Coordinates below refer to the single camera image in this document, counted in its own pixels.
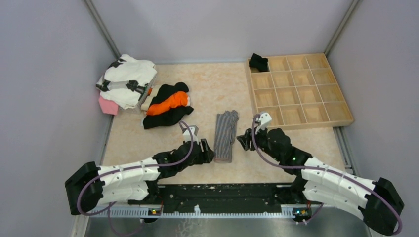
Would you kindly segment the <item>grey striped underwear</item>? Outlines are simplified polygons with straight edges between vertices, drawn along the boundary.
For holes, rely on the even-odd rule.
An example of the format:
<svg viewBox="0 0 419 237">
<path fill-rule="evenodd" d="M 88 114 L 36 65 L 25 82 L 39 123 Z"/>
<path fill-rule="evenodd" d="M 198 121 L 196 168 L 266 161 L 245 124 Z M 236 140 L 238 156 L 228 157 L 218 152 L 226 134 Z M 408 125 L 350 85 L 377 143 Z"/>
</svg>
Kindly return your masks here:
<svg viewBox="0 0 419 237">
<path fill-rule="evenodd" d="M 225 111 L 216 115 L 214 138 L 214 161 L 219 163 L 232 162 L 232 146 L 236 139 L 239 113 L 236 110 Z"/>
</svg>

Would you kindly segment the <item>wooden compartment tray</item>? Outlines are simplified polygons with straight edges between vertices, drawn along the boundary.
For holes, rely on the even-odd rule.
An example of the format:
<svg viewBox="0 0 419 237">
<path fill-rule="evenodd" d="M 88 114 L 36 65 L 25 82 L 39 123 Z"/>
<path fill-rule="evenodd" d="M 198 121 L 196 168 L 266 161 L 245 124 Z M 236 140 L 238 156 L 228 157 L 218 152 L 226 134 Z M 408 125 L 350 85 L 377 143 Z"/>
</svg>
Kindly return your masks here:
<svg viewBox="0 0 419 237">
<path fill-rule="evenodd" d="M 268 72 L 249 67 L 250 58 L 245 71 L 252 110 L 271 116 L 269 128 L 340 127 L 354 122 L 325 54 L 263 58 L 268 58 Z"/>
</svg>

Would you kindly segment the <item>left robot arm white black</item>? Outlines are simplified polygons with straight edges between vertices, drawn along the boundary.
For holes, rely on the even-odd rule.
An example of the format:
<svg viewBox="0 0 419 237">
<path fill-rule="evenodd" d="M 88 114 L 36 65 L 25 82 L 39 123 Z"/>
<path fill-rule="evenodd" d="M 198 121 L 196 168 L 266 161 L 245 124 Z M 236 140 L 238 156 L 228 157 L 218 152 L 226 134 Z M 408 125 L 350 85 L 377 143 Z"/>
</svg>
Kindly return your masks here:
<svg viewBox="0 0 419 237">
<path fill-rule="evenodd" d="M 90 161 L 65 181 L 71 215 L 91 215 L 98 205 L 120 201 L 153 204 L 159 197 L 157 182 L 215 157 L 206 139 L 197 138 L 197 127 L 183 128 L 183 143 L 171 151 L 140 161 L 101 166 Z"/>
</svg>

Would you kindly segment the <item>orange underwear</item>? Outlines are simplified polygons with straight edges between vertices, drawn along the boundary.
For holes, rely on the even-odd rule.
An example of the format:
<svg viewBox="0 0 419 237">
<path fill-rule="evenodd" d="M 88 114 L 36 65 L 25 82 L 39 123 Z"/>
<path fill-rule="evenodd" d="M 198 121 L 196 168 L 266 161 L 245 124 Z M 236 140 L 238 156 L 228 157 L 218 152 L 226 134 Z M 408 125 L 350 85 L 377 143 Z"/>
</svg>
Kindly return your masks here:
<svg viewBox="0 0 419 237">
<path fill-rule="evenodd" d="M 146 115 L 155 116 L 181 106 L 190 106 L 191 98 L 183 91 L 178 91 L 160 103 L 150 105 Z"/>
</svg>

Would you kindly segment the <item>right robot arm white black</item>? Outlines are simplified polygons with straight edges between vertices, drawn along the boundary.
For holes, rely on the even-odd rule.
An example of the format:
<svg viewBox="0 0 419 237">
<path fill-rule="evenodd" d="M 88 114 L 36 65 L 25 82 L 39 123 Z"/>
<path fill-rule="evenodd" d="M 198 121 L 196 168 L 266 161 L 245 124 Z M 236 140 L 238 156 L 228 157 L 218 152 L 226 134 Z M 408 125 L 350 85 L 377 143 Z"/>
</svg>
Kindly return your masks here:
<svg viewBox="0 0 419 237">
<path fill-rule="evenodd" d="M 280 128 L 268 129 L 271 116 L 258 113 L 251 128 L 236 139 L 268 164 L 296 176 L 290 189 L 295 203 L 320 202 L 346 211 L 386 236 L 401 232 L 404 203 L 393 183 L 361 178 L 336 169 L 291 143 Z"/>
</svg>

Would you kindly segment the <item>black boxer underwear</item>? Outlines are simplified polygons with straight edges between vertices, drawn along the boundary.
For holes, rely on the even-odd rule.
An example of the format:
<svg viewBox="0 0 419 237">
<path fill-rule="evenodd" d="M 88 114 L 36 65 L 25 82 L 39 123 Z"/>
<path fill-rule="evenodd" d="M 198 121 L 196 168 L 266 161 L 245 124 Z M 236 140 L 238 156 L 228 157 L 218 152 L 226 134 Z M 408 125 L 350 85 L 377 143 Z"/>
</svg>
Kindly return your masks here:
<svg viewBox="0 0 419 237">
<path fill-rule="evenodd" d="M 268 58 L 253 53 L 249 60 L 249 67 L 256 68 L 259 72 L 268 72 Z"/>
</svg>

